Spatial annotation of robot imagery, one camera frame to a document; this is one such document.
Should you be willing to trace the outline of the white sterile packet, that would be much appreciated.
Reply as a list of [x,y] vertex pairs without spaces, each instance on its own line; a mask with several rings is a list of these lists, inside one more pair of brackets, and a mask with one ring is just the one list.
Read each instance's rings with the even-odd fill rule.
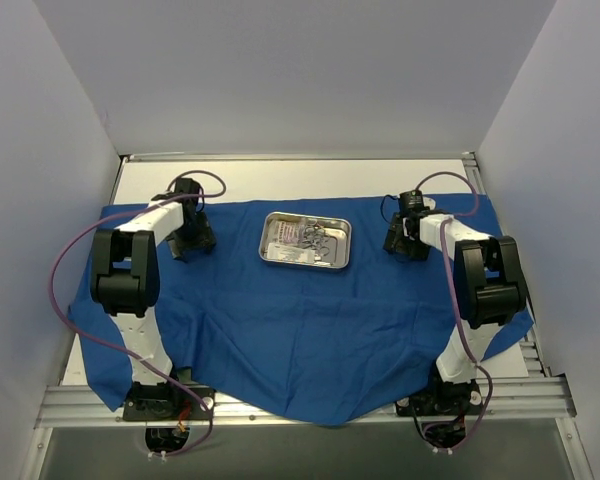
[[271,242],[265,253],[267,261],[313,265],[316,261],[315,251],[286,244]]

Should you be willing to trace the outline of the purple printed clear pouch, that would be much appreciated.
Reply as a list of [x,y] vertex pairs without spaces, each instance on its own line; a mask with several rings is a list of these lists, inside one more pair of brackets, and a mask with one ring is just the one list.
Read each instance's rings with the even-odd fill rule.
[[305,230],[303,221],[276,220],[272,227],[272,238],[275,243],[299,245],[303,239]]

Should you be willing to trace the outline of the stainless steel instrument tray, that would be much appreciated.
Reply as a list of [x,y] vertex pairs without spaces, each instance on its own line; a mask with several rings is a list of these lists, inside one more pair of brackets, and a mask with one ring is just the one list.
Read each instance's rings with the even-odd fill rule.
[[[329,247],[331,248],[331,253],[327,256],[324,262],[315,262],[313,265],[267,261],[265,259],[265,253],[268,245],[271,242],[274,242],[272,238],[272,225],[273,222],[276,220],[303,221],[305,224],[308,221],[318,221],[319,223],[325,226],[327,233],[332,236],[332,239],[328,243]],[[269,264],[339,271],[345,269],[349,264],[351,239],[352,226],[345,219],[295,214],[288,212],[272,212],[265,218],[261,239],[259,242],[258,253],[260,258],[264,262]]]

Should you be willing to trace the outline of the blue surgical cloth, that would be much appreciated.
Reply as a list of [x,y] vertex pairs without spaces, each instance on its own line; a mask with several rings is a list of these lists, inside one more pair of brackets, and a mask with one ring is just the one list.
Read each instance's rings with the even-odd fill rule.
[[[271,265],[258,253],[274,211],[352,226],[340,271]],[[210,254],[158,247],[163,345],[196,381],[275,415],[339,425],[425,387],[454,316],[443,258],[383,249],[377,197],[252,201],[206,209]]]

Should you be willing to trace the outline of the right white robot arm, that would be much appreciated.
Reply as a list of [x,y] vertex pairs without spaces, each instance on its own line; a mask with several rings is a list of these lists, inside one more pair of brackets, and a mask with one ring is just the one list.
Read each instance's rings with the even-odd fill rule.
[[455,326],[436,360],[439,378],[423,391],[430,409],[447,412],[460,400],[457,384],[476,378],[492,340],[526,308],[516,241],[465,225],[415,189],[398,196],[383,249],[418,261],[426,260],[431,249],[442,254]]

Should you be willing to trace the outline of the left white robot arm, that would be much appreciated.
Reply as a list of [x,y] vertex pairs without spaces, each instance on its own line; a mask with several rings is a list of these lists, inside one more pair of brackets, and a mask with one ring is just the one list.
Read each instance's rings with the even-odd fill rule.
[[204,189],[192,178],[178,178],[141,212],[113,228],[95,232],[90,293],[113,320],[131,358],[132,386],[151,388],[146,408],[159,419],[174,417],[180,391],[168,385],[173,363],[166,353],[154,307],[160,293],[158,247],[172,257],[209,254],[216,238],[204,212]]

